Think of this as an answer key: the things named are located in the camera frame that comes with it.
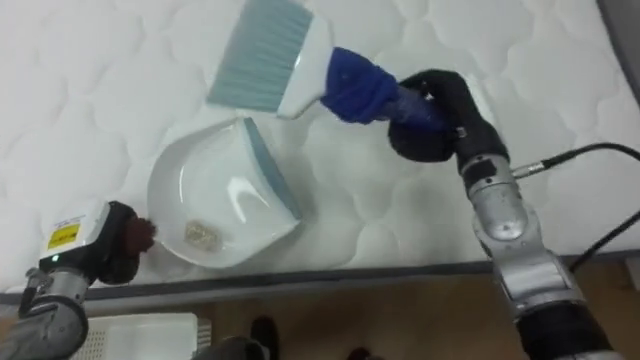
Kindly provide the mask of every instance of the wire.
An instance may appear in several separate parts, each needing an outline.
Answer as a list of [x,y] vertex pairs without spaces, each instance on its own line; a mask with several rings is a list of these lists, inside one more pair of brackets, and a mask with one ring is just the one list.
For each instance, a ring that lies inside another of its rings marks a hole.
[[[638,161],[640,161],[640,152],[621,145],[614,143],[597,143],[592,145],[587,145],[585,147],[567,151],[566,153],[562,153],[560,155],[554,156],[552,158],[541,161],[541,164],[544,166],[544,170],[552,169],[556,166],[564,164],[565,162],[575,159],[576,157],[586,154],[588,152],[596,151],[596,150],[614,150],[621,153],[624,153]],[[605,235],[602,239],[596,241],[593,245],[591,245],[582,255],[578,256],[578,258],[569,266],[569,270],[571,272],[575,272],[582,265],[584,265],[587,261],[591,260],[593,256],[602,249],[605,245],[611,242],[611,240],[615,239],[617,236],[627,231],[630,227],[636,224],[640,220],[640,210],[626,219],[622,224],[618,225],[615,229],[611,230],[607,235]]]

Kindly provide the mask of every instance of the hand brush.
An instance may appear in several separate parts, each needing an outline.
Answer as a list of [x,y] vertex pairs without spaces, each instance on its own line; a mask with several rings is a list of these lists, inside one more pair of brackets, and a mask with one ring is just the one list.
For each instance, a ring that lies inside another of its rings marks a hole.
[[207,101],[294,119],[318,99],[347,122],[449,130],[430,101],[334,47],[327,20],[288,0],[247,0]]

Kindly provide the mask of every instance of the warning sticker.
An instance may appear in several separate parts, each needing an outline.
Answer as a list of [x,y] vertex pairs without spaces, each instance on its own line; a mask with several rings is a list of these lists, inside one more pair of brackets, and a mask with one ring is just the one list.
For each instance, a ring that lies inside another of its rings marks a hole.
[[78,230],[80,230],[80,224],[67,225],[58,228],[58,230],[54,231],[51,235],[47,250],[55,249],[62,245],[66,245],[76,241]]

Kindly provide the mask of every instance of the blue gripper cover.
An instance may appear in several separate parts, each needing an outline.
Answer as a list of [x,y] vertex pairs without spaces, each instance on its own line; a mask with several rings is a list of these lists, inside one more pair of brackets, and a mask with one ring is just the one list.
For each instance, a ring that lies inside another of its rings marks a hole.
[[326,87],[322,104],[345,122],[383,118],[429,131],[447,128],[434,104],[400,88],[391,74],[352,51],[334,49]]

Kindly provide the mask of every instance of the light blue bristles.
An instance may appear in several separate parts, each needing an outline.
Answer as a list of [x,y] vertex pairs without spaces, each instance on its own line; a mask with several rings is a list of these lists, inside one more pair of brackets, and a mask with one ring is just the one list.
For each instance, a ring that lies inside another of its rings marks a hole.
[[207,101],[275,113],[313,14],[287,0],[247,0]]

